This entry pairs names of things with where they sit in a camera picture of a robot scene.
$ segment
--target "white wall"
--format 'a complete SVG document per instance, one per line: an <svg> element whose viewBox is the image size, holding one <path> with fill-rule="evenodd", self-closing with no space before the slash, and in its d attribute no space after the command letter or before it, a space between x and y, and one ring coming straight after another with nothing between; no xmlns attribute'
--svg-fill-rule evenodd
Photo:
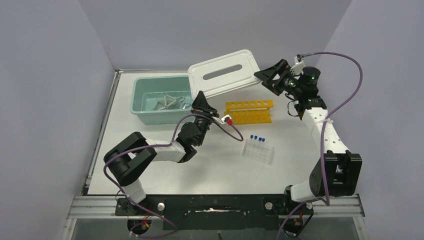
<svg viewBox="0 0 424 240"><path fill-rule="evenodd" d="M76 0L0 2L0 239L58 239L113 68Z"/></svg>
<svg viewBox="0 0 424 240"><path fill-rule="evenodd" d="M351 1L79 0L116 69L160 70L241 49L260 67L292 62L324 50Z"/></svg>
<svg viewBox="0 0 424 240"><path fill-rule="evenodd" d="M423 12L422 0L353 0L326 48L363 67L362 88L333 119L363 158L357 191L372 240L424 239ZM333 56L317 66L321 95L334 108L358 70Z"/></svg>

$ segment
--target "yellow test tube rack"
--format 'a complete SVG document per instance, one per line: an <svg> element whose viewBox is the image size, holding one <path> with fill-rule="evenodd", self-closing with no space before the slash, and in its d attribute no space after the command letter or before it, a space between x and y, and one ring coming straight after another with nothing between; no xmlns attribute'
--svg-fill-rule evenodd
<svg viewBox="0 0 424 240"><path fill-rule="evenodd" d="M270 108L272 100L229 101L225 103L225 115L232 117L234 124L267 124L272 123Z"/></svg>

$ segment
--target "black bracket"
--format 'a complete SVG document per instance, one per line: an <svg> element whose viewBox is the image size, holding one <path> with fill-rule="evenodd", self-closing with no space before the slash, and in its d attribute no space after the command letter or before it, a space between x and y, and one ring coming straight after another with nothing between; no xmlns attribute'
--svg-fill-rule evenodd
<svg viewBox="0 0 424 240"><path fill-rule="evenodd" d="M133 132L106 153L103 160L107 163L118 154L143 146L148 146L146 138L137 131ZM134 154L135 157L132 159L128 154L125 154L109 165L109 170L122 187L136 181L157 155L153 147L135 151Z"/></svg>
<svg viewBox="0 0 424 240"><path fill-rule="evenodd" d="M361 156L350 151L346 153L328 151L324 154L324 159L329 195L334 197L353 195L361 171ZM320 161L316 163L309 176L309 185L316 197L325 196Z"/></svg>

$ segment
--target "wire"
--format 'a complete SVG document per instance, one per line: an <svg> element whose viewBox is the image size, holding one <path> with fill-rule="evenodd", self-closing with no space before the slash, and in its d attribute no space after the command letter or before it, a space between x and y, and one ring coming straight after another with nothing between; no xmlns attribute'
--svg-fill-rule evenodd
<svg viewBox="0 0 424 240"><path fill-rule="evenodd" d="M353 59L350 56L341 54L341 53L337 53L337 52L329 52L329 51L320 51L320 52L313 52L313 53L307 53L307 54L303 54L302 57L309 57L309 56L313 56L313 55L334 55L334 56L339 56L345 59L349 59L350 61L352 61L353 63L356 64L356 66L359 69L359 82L358 85L356 86L355 91L353 91L353 93L344 101L342 102L340 105L338 105L336 108L334 108L332 111L330 111L327 116L325 117L325 120L329 119L335 112L337 112L340 108L342 108L344 105L346 105L350 100L352 100L352 98L358 93L359 88L362 85L362 79L364 76L364 73L362 71L362 67L359 64L358 61L356 61L355 59ZM324 132L326 130L326 126L327 126L327 121L324 121L322 123L322 130L321 130L321 140L320 140L320 163L321 163L321 174L322 174L322 181L324 183L324 192L325 192L325 201L323 201L325 203L325 205L329 206L330 205L330 193L329 193L329 186L328 186L328 182L327 182L327 174L326 174L326 162L324 159Z"/></svg>
<svg viewBox="0 0 424 240"><path fill-rule="evenodd" d="M290 113L290 110L289 110L289 105L291 104L291 103L294 103L295 101L289 101L288 103L287 103L287 114L288 115L290 115L290 116L292 116L292 117L299 117L299 114L297 114L297 115L293 115L293 114L291 114Z"/></svg>
<svg viewBox="0 0 424 240"><path fill-rule="evenodd" d="M201 118L205 118L205 119L208 119L208 120L210 120L210 121L212 121L215 125L217 125L221 130L223 130L226 134L228 134L230 137L232 137L233 139L235 139L235 140L237 140L237 141L239 141L239 142L243 142L243 140L244 140L244 138L243 138L243 135L240 133L240 131L234 126L234 125L231 125L232 126L232 128L238 133L238 135L240 136L240 139L239 138L237 138L237 137L235 137L235 136L233 136L231 133L229 133L227 130L225 130L222 126L220 126L218 123L216 123L214 120L212 120L211 118L209 118L209 117L207 117L207 116L204 116L204 115L201 115L201 114L197 114L197 113L193 113L193 114L189 114L189 115L186 115L186 116L184 116L183 118L181 118L179 121L178 121L178 123L176 124L176 126L175 126L175 130L174 130L174 132L173 132L173 135L172 135L172 139L171 139L171 141L168 143L168 144L153 144L153 145L146 145L146 146L141 146L141 147L136 147L136 148L133 148L133 149L130 149L130 150L127 150L127 151L124 151L124 152L121 152L120 154L118 154L118 155L116 155L116 156L114 156L114 157L112 157L109 161L107 161L105 164L104 164L104 167L103 167L103 173L104 173L104 175L106 176L106 178L107 179L109 179L113 184L115 184L118 188L119 188L119 191L121 191L123 194L124 194L124 196L126 197L126 199L130 202L130 203L132 203L133 205L135 205L135 206L137 206L138 208L140 208L141 210L143 210L143 211L145 211L145 212L147 212L147 213L149 213L149 214L151 214L151 215L153 215L153 216L156 216L156 217L158 217L158 218L160 218L160 219L162 219L164 222L166 222L166 223L168 223L169 225L171 225L172 227L174 227L174 230L172 230L172 231L169 231L169 232L166 232L166 233L163 233L163 234L158 234L158 235L153 235L153 236L143 236L143 235L136 235L136 234L134 234L133 233L133 235L136 235L136 237L140 237L140 238L142 238L142 239L156 239L156 238L162 238L162 237L166 237L166 236L169 236L169 235L171 235L171 234L173 234L173 233L175 233L178 229L177 229L177 226L173 223L173 222L171 222L170 220L168 220L168 219L166 219L165 217L163 217L163 216L161 216L161 215L159 215L159 214L157 214L157 213L155 213L155 212L153 212L153 211L151 211L151 210L149 210L149 209L147 209L147 208L145 208L145 207L143 207L143 206L141 206L140 204L138 204L137 202L135 202L133 199L131 199L131 197L129 197L129 196L127 196L126 194L125 194L125 191L124 191L124 189L119 185L119 183L117 183L109 174L108 174L108 171L107 171L107 169L108 169L108 166L111 164L111 163L113 163L116 159L118 159L118 158L120 158L120 157L122 157L122 156L124 156L124 155L127 155L127 154L129 154L129 153L132 153L132 152L136 152L136 151L141 151L141 150L143 150L143 149L146 149L146 148L158 148L158 147L170 147L171 145L172 145L172 143L174 142L174 140L175 140L175 136L176 136L176 134L177 134L177 130L178 130L178 127L180 126L180 124L181 124L181 122L184 120L184 119L186 119L186 118L188 118L188 117L192 117L192 116L196 116L196 117L201 117ZM131 229L130 229L130 233L132 233L132 231L133 231L133 229L135 229L136 227L138 227L140 224L136 224L136 225L134 225Z"/></svg>
<svg viewBox="0 0 424 240"><path fill-rule="evenodd" d="M121 190L119 189L118 190L118 192L115 194L115 200L116 200L116 202L118 202L118 199L117 199L117 197L118 197L118 194L121 192Z"/></svg>
<svg viewBox="0 0 424 240"><path fill-rule="evenodd" d="M297 205L295 208L293 208L293 210L291 210L291 212L287 215L287 217L284 219L284 221L282 221L281 225L279 226L278 232L277 232L277 237L275 238L276 240L280 239L280 235L281 235L281 231L283 230L284 225L287 223L287 221L289 220L289 218L300 208L302 207L304 204L306 204L305 202L301 202L299 205Z"/></svg>

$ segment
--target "teal plastic bin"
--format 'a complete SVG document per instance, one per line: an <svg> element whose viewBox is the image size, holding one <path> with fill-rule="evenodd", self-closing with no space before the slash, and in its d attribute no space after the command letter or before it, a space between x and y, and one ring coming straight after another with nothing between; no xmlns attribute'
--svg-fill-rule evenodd
<svg viewBox="0 0 424 240"><path fill-rule="evenodd" d="M177 99L175 103L165 107L165 101L169 105L175 99ZM130 111L145 125L174 124L191 113L192 103L193 98L187 75L144 77L134 82ZM188 117L184 122L193 119Z"/></svg>

